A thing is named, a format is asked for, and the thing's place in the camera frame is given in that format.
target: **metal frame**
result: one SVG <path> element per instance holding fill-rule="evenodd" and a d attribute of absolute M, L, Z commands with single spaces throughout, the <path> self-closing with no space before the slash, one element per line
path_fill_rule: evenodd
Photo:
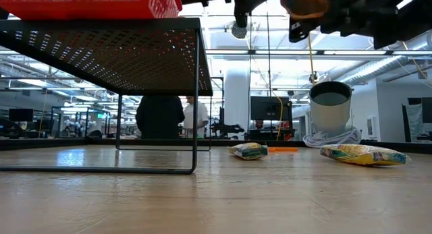
<path fill-rule="evenodd" d="M 196 35 L 196 48 L 195 48 L 195 75 L 194 75 L 194 90 L 184 91 L 184 92 L 167 92 L 160 91 L 148 92 L 147 95 L 151 94 L 184 94 L 184 95 L 192 95 L 195 98 L 198 98 L 198 86 L 199 86 L 199 75 L 200 75 L 200 52 L 205 56 L 205 51 L 201 51 L 204 49 L 202 44 L 202 32 L 200 27 L 199 19 L 181 19 L 179 22 L 178 19 L 158 19 L 158 20 L 147 20 L 137 21 L 68 21 L 68 22 L 60 22 L 57 23 L 56 26 L 52 25 L 50 21 L 37 21 L 37 22 L 22 22 L 22 21 L 7 21 L 0 20 L 0 27 L 2 27 L 3 31 L 10 30 L 46 30 L 50 28 L 50 30 L 74 30 L 77 28 L 84 30 L 92 30 L 94 28 L 98 29 L 113 29 L 113 28 L 141 28 L 141 29 L 151 29 L 154 27 L 158 27 L 158 29 L 166 28 L 168 30 L 184 30 L 184 29 L 193 29 Z M 119 94 L 119 116 L 121 116 L 121 104 L 122 104 L 122 96 L 127 93 L 130 95 L 142 95 L 142 92 L 135 91 L 127 91 L 122 92 L 117 88 L 113 88 L 110 85 L 107 85 L 102 80 L 96 80 L 95 78 L 89 77 L 86 73 L 83 73 L 81 70 L 75 68 L 72 65 L 68 65 L 67 63 L 60 63 L 56 59 L 52 59 L 49 55 L 38 53 L 38 51 L 34 50 L 31 46 L 27 44 L 22 44 L 13 39 L 8 39 L 8 35 L 6 33 L 0 33 L 0 45 L 7 47 L 11 50 L 15 50 L 19 53 L 25 54 L 33 59 L 39 60 L 43 63 L 51 65 L 53 67 L 57 67 L 63 71 L 67 71 L 75 76 L 82 78 L 83 80 L 91 81 L 94 84 L 99 86 L 106 87 L 106 89 L 111 90 L 113 92 L 117 92 Z M 202 96 L 212 96 L 213 91 L 211 89 L 205 90 L 201 92 Z M 153 168 L 137 168 L 137 167 L 52 167 L 52 166 L 0 166 L 0 171 L 42 171 L 42 172 L 85 172 L 85 173 L 152 173 L 152 174 L 192 174 L 196 169 L 197 165 L 197 152 L 198 152 L 198 137 L 197 137 L 197 116 L 198 116 L 198 100 L 194 101 L 194 110 L 193 110 L 193 139 L 192 139 L 192 150 L 182 150 L 182 151 L 191 151 L 192 152 L 192 166 L 189 169 L 153 169 Z M 117 132 L 120 132 L 121 129 L 121 117 L 117 118 Z M 116 148 L 119 148 L 119 138 L 120 134 L 116 135 Z"/>

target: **orange object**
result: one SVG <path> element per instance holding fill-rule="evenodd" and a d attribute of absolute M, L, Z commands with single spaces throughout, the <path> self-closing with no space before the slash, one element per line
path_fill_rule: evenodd
<path fill-rule="evenodd" d="M 269 152 L 298 152 L 296 147 L 269 147 Z"/>
<path fill-rule="evenodd" d="M 0 0 L 22 20 L 127 20 L 176 18 L 181 0 Z"/>

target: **white pillar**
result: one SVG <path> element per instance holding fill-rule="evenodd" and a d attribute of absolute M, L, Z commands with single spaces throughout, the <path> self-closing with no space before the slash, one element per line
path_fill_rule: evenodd
<path fill-rule="evenodd" d="M 225 86 L 225 124 L 241 125 L 245 133 L 248 130 L 249 120 L 249 70 L 248 68 L 229 68 L 224 76 Z M 229 134 L 229 137 L 238 136 L 244 139 L 244 133 Z"/>

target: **ceiling duct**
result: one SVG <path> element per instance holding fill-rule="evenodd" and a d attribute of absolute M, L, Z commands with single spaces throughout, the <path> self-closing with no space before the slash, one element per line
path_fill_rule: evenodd
<path fill-rule="evenodd" d="M 423 35 L 411 40 L 407 44 L 410 50 L 431 50 L 432 49 L 432 31 L 426 32 Z M 337 81 L 344 82 L 347 84 L 356 84 L 364 82 L 380 76 L 384 73 L 399 68 L 401 65 L 406 65 L 410 61 L 407 56 L 393 56 L 382 59 L 380 61 L 371 61 L 349 71 L 342 77 L 338 78 Z"/>

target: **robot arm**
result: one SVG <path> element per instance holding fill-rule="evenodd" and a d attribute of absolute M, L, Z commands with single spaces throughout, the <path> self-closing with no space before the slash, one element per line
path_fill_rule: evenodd
<path fill-rule="evenodd" d="M 182 0 L 183 4 L 210 0 Z M 266 0 L 234 0 L 236 25 L 245 28 L 247 16 Z M 411 0 L 403 8 L 397 6 L 403 0 L 281 0 L 290 17 L 290 41 L 307 38 L 311 30 L 321 27 L 329 34 L 339 31 L 341 36 L 361 34 L 372 36 L 376 49 L 409 40 L 432 28 L 432 0 Z M 307 16 L 313 13 L 319 16 Z"/>

